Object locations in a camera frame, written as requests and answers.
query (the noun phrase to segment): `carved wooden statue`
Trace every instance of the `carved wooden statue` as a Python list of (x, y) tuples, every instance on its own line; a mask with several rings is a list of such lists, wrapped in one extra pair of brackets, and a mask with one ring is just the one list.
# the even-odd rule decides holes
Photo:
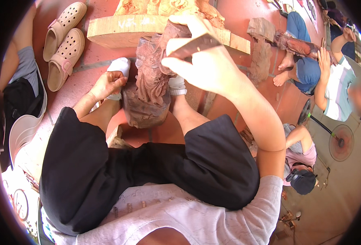
[[(309, 57), (318, 61), (317, 51), (321, 49), (318, 45), (314, 43), (306, 42), (300, 39), (293, 38), (286, 35), (283, 31), (277, 31), (274, 38), (274, 43), (278, 48), (286, 50), (294, 55), (301, 57)], [(330, 54), (330, 65), (337, 65), (337, 61), (333, 56), (332, 52)]]
[(136, 51), (137, 82), (128, 82), (123, 90), (124, 110), (130, 126), (146, 128), (164, 122), (171, 102), (168, 81), (176, 74), (162, 66), (161, 60), (166, 56), (169, 39), (191, 36), (187, 26), (168, 21), (162, 35), (155, 34), (150, 41), (140, 39)]
[(207, 19), (213, 27), (224, 29), (224, 17), (209, 4), (209, 0), (121, 0), (114, 15), (170, 16), (193, 13)]

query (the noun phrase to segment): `black bag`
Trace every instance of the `black bag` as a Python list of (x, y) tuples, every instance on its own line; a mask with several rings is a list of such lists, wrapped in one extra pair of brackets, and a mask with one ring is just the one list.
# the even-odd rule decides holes
[(38, 117), (43, 105), (44, 91), (38, 76), (39, 94), (35, 98), (35, 92), (31, 84), (25, 78), (19, 78), (8, 84), (3, 90), (3, 109), (5, 112), (5, 141), (3, 152), (0, 154), (2, 173), (11, 165), (9, 152), (9, 135), (14, 122), (22, 115), (32, 115)]

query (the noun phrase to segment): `white t-shirt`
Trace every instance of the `white t-shirt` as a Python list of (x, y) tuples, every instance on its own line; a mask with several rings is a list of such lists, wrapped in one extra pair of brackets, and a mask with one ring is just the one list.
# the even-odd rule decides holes
[(280, 212), (283, 180), (260, 179), (254, 199), (229, 211), (197, 200), (174, 184), (129, 187), (99, 227), (65, 235), (51, 227), (57, 245), (137, 244), (152, 231), (174, 228), (190, 244), (268, 244)]
[(354, 71), (344, 56), (337, 66), (330, 66), (330, 76), (325, 89), (327, 104), (324, 115), (338, 121), (348, 119), (352, 112), (348, 88), (355, 78)]

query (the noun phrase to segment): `bicycle wheel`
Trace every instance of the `bicycle wheel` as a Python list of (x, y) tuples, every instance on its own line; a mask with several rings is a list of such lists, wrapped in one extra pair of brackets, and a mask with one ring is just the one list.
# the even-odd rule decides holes
[(21, 221), (28, 219), (28, 199), (22, 189), (17, 189), (13, 195), (14, 209)]

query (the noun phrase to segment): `hand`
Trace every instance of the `hand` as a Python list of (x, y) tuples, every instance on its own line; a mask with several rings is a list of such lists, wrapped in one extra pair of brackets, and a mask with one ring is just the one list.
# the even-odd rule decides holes
[(343, 36), (348, 42), (354, 42), (356, 40), (355, 34), (348, 27), (343, 29)]
[(330, 76), (330, 55), (325, 48), (318, 50), (318, 64), (320, 65), (320, 80), (327, 82)]
[(106, 71), (99, 77), (88, 94), (95, 98), (96, 101), (103, 100), (110, 94), (119, 93), (127, 80), (128, 78), (123, 76), (121, 71)]
[[(200, 19), (197, 15), (170, 16), (174, 23), (187, 25), (192, 38), (199, 37), (207, 32), (215, 35), (211, 24)], [(168, 41), (167, 55), (183, 46), (191, 38), (173, 38)], [(223, 96), (229, 95), (237, 83), (246, 77), (232, 60), (224, 46), (193, 54), (192, 64), (177, 58), (164, 58), (162, 65), (186, 79), (190, 84), (200, 89), (211, 91)]]

